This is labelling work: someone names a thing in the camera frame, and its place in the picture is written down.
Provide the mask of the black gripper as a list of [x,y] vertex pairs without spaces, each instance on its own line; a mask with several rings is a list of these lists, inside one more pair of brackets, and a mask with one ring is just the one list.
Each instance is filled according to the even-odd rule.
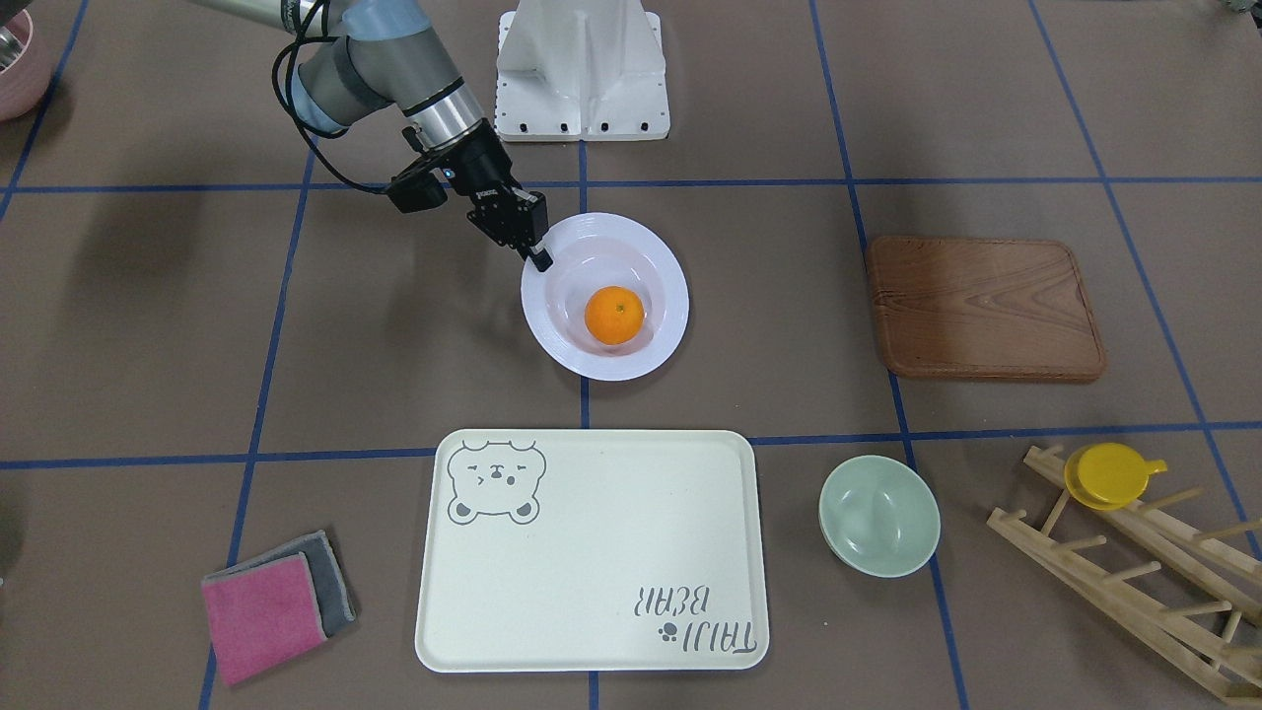
[[553,265],[541,238],[549,230],[546,197],[512,177],[512,161],[500,136],[485,120],[438,153],[438,172],[456,194],[472,202],[468,219],[501,247],[528,248],[538,271]]

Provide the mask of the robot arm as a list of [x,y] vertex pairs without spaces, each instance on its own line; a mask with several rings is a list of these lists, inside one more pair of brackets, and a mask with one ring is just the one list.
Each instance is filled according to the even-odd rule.
[[545,197],[514,179],[488,113],[419,3],[212,1],[209,9],[288,33],[273,90],[304,141],[343,136],[379,108],[400,108],[415,159],[387,184],[360,190],[387,197],[401,214],[433,211],[451,193],[468,198],[469,224],[550,269]]

